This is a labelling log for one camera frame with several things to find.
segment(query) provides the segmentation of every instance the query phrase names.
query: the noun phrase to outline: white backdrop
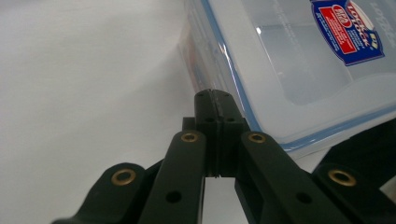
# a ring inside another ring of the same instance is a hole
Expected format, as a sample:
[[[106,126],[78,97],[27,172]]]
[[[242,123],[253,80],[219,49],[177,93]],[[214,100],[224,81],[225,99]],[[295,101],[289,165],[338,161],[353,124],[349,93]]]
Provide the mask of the white backdrop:
[[[193,116],[184,21],[182,0],[1,1],[0,223],[71,217],[105,169],[163,158]],[[204,223],[247,223],[231,179]]]

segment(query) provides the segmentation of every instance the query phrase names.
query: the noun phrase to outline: container lid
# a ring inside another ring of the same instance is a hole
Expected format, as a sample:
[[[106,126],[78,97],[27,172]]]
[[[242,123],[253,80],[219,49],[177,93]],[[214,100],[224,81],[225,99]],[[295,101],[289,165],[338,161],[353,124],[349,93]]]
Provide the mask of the container lid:
[[[250,126],[286,150],[394,117],[396,1],[202,3]]]

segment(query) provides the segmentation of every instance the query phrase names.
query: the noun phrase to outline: brass grommet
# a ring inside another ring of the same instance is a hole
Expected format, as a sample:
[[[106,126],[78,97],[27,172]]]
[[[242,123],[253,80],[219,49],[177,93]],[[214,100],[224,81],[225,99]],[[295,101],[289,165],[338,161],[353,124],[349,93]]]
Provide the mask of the brass grommet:
[[[116,186],[125,186],[134,181],[136,178],[136,172],[131,169],[122,169],[118,170],[111,176],[111,183]]]
[[[183,140],[183,142],[195,142],[198,140],[198,134],[196,133],[185,133],[183,135],[181,135],[181,140]]]
[[[329,178],[339,185],[353,187],[357,183],[356,178],[353,175],[342,170],[330,170],[328,174]]]
[[[248,136],[248,140],[254,143],[263,143],[265,142],[265,136],[259,133],[251,133]]]

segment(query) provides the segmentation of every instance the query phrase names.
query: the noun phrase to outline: container label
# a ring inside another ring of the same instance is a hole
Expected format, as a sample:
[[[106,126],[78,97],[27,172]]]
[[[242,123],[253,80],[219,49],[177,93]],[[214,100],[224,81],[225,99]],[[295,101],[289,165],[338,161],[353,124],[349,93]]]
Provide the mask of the container label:
[[[311,3],[319,30],[345,65],[385,56],[373,23],[354,2],[311,0]]]

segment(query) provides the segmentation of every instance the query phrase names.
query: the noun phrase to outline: plastic food container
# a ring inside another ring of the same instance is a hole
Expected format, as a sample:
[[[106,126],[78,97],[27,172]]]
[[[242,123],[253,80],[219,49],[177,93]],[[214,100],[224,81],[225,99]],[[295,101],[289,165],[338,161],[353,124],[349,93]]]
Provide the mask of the plastic food container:
[[[187,0],[194,88],[231,93],[293,158],[395,118],[396,1]]]

